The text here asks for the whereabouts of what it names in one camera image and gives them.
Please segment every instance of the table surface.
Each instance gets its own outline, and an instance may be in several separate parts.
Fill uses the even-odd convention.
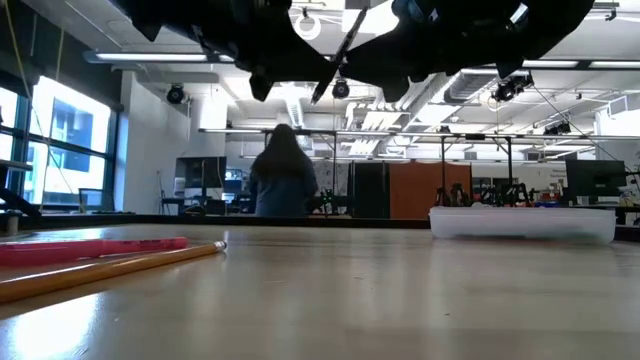
[[[0,306],[0,359],[632,359],[640,247],[135,225],[226,254]]]

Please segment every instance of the electronic equipment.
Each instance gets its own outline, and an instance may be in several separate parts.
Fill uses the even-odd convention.
[[[184,104],[189,100],[189,97],[184,92],[184,85],[173,84],[171,89],[167,92],[167,101],[172,105]]]
[[[512,76],[498,84],[498,89],[491,94],[491,98],[497,102],[507,102],[524,92],[526,88],[535,83],[531,74],[526,76]]]
[[[620,196],[627,185],[624,162],[615,160],[565,160],[569,196]]]
[[[205,206],[207,189],[222,189],[227,168],[227,158],[193,157],[176,159],[176,178],[184,178],[185,189],[200,189],[197,196],[200,205]]]

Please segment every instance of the fluorescent light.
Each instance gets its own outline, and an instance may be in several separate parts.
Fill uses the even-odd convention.
[[[235,61],[231,56],[227,56],[227,55],[219,55],[218,58],[222,62],[234,62]]]
[[[262,130],[254,129],[200,129],[201,132],[219,134],[261,134]]]
[[[96,57],[105,61],[140,61],[140,62],[206,62],[205,54],[179,53],[97,53]]]
[[[640,61],[594,61],[589,66],[590,68],[620,68],[631,69],[640,68]]]
[[[464,75],[491,75],[498,76],[498,69],[462,69],[460,72]],[[514,76],[526,76],[529,75],[528,71],[516,70],[513,72]]]
[[[403,133],[398,133],[396,135],[397,136],[418,136],[418,137],[441,137],[442,135],[447,135],[447,134],[403,132]]]
[[[392,0],[387,0],[367,11],[358,33],[382,35],[398,25],[398,18],[391,10]],[[349,32],[355,24],[360,10],[345,9],[342,11],[342,32]]]
[[[520,19],[522,19],[522,17],[527,13],[527,11],[529,11],[529,8],[527,7],[527,5],[520,3],[520,6],[518,6],[518,9],[516,9],[516,12],[513,13],[513,15],[511,15],[511,22],[514,24],[517,24]]]
[[[354,136],[388,136],[388,131],[338,131],[338,135],[354,135]]]
[[[569,60],[525,60],[522,66],[537,68],[572,68],[578,65],[577,61]]]

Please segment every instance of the white wall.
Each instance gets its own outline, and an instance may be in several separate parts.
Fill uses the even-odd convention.
[[[116,208],[157,214],[160,182],[171,196],[176,158],[189,150],[191,120],[140,85],[131,72],[123,75],[122,104]]]

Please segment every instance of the plastic tray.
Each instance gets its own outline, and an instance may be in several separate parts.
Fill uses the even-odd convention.
[[[558,208],[444,208],[430,212],[437,238],[526,238],[608,244],[615,212]]]

